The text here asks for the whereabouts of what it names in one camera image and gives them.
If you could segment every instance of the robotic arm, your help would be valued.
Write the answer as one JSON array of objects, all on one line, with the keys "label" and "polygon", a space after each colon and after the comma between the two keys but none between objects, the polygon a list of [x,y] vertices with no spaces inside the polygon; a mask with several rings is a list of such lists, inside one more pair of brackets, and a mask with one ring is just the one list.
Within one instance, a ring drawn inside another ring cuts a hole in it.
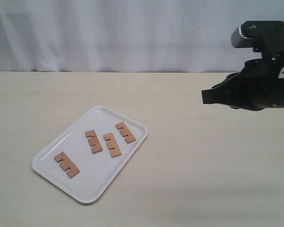
[{"label": "robotic arm", "polygon": [[234,31],[231,43],[235,48],[252,47],[262,58],[245,62],[241,72],[203,90],[203,103],[251,111],[284,108],[284,22],[247,21]]}]

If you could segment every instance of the white tray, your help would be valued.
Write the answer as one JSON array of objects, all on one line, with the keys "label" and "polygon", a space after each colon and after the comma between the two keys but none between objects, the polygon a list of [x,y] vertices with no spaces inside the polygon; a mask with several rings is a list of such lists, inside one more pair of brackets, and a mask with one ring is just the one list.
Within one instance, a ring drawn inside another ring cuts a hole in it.
[{"label": "white tray", "polygon": [[[127,144],[116,128],[125,122],[136,137]],[[93,154],[85,132],[94,129],[103,151]],[[112,132],[122,152],[112,158],[103,135]],[[32,161],[32,168],[46,180],[80,203],[97,200],[147,136],[147,128],[106,107],[96,106],[77,120]],[[70,179],[54,156],[64,152],[79,168],[80,173]]]}]

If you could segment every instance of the white backdrop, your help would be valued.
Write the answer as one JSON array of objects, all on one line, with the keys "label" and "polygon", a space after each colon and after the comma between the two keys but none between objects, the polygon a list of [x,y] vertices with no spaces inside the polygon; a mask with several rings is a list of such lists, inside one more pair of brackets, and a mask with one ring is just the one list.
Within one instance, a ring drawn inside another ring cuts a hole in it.
[{"label": "white backdrop", "polygon": [[284,0],[0,0],[0,70],[238,71],[230,36]]}]

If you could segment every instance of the table surface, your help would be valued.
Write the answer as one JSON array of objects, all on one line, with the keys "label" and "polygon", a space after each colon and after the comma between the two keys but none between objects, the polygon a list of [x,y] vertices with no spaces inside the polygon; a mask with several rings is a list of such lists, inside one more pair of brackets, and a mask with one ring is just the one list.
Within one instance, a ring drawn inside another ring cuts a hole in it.
[{"label": "table surface", "polygon": [[[284,109],[202,104],[226,75],[0,72],[0,227],[284,227]],[[96,105],[149,134],[82,206],[31,161]]]}]

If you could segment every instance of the plastic tray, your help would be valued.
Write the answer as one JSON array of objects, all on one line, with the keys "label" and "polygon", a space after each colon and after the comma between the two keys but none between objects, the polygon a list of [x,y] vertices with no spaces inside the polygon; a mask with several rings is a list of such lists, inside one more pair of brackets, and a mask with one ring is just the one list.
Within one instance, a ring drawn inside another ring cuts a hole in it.
[{"label": "plastic tray", "polygon": [[[125,122],[136,137],[127,144],[115,127]],[[85,132],[94,129],[103,151],[93,154]],[[112,132],[122,152],[112,158],[103,135]],[[96,106],[77,120],[57,139],[43,149],[32,161],[32,168],[46,180],[80,203],[96,201],[147,136],[147,128],[106,107]],[[80,173],[70,179],[54,156],[64,152],[79,168]]]}]

